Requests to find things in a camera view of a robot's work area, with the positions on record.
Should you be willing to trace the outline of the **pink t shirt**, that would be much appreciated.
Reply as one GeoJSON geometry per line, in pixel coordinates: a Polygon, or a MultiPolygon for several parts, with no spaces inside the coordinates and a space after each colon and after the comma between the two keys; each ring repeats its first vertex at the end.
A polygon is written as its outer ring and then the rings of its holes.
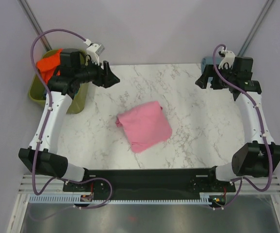
{"type": "Polygon", "coordinates": [[[118,114],[116,126],[123,128],[134,153],[168,140],[172,128],[158,101],[151,101],[118,114]]]}

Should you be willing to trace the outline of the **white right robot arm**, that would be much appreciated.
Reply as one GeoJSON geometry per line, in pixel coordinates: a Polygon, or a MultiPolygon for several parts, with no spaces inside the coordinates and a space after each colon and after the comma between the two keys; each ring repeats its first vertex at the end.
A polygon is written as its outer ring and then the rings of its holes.
{"type": "Polygon", "coordinates": [[[233,65],[224,65],[219,74],[213,62],[220,58],[205,57],[201,61],[201,76],[195,84],[201,89],[228,89],[237,104],[245,134],[245,144],[233,155],[232,161],[215,168],[215,174],[207,178],[207,186],[218,191],[224,181],[243,176],[268,177],[280,162],[280,145],[277,145],[267,127],[262,110],[260,83],[252,79],[253,59],[235,57],[233,65]]]}

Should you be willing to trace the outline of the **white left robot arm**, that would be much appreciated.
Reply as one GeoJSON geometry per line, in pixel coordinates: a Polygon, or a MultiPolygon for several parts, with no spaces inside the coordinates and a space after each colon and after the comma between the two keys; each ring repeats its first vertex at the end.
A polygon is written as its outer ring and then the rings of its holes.
{"type": "Polygon", "coordinates": [[[29,146],[18,153],[19,159],[33,174],[72,180],[81,191],[89,189],[91,179],[85,176],[84,168],[57,155],[58,137],[67,110],[82,84],[109,88],[120,82],[107,61],[100,63],[99,55],[103,50],[99,44],[91,44],[86,53],[78,49],[61,50],[60,63],[47,82],[46,102],[37,131],[29,146]]]}

